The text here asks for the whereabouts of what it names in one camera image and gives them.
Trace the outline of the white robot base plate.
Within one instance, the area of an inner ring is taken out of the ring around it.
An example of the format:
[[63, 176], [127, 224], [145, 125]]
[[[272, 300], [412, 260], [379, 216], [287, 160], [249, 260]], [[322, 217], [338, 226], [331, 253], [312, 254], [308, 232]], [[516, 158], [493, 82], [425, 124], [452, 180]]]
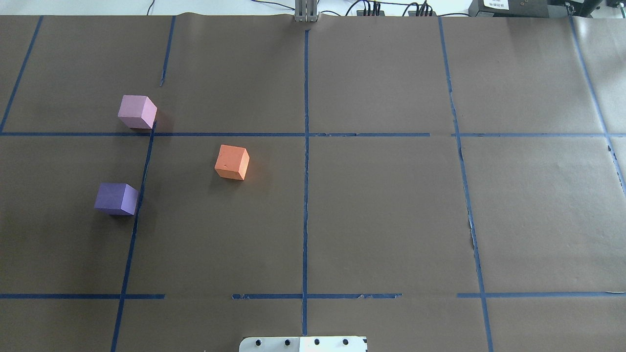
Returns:
[[240, 352], [367, 352], [364, 336], [278, 336], [242, 339]]

